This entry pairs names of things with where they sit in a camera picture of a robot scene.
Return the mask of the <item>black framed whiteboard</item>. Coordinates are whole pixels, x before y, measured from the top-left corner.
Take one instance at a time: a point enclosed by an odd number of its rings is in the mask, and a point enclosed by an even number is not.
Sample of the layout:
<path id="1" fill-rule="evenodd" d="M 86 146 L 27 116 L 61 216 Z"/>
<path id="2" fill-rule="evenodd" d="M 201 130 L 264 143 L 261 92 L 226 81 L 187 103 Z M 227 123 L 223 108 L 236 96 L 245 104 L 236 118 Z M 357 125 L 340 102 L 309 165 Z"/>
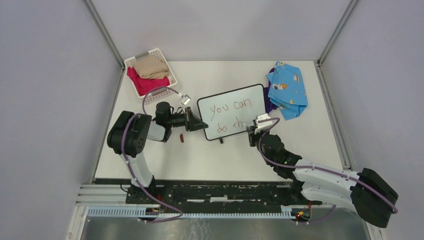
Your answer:
<path id="1" fill-rule="evenodd" d="M 260 83 L 206 96 L 197 100 L 200 118 L 208 124 L 206 140 L 219 140 L 246 131 L 257 116 L 266 112 L 264 86 Z"/>

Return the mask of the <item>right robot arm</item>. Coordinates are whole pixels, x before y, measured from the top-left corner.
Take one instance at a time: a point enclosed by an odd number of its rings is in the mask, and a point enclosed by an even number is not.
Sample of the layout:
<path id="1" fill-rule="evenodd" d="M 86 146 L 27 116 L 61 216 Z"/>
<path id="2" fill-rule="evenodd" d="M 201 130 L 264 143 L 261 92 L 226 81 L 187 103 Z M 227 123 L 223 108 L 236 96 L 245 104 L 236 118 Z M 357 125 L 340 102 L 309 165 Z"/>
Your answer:
<path id="1" fill-rule="evenodd" d="M 257 126 L 246 128 L 251 147 L 279 177 L 291 180 L 289 199 L 332 204 L 356 213 L 367 223 L 386 228 L 398 213 L 397 192 L 374 170 L 338 170 L 314 164 L 285 148 L 280 137 Z"/>

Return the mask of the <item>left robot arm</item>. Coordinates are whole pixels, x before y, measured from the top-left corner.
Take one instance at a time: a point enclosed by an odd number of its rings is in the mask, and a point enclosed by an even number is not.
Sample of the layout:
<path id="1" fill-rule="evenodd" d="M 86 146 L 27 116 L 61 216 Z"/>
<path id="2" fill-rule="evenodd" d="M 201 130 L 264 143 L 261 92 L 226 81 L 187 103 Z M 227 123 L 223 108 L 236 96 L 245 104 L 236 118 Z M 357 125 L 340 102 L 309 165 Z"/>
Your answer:
<path id="1" fill-rule="evenodd" d="M 107 146 L 124 161 L 131 183 L 140 187 L 137 196 L 145 204 L 151 204 L 157 198 L 157 190 L 150 186 L 155 181 L 154 175 L 143 153 L 146 142 L 167 142 L 173 128 L 184 127 L 187 132 L 194 132 L 209 127 L 191 107 L 182 107 L 176 113 L 173 109 L 168 102 L 162 101 L 156 105 L 155 117 L 124 110 L 106 138 Z"/>

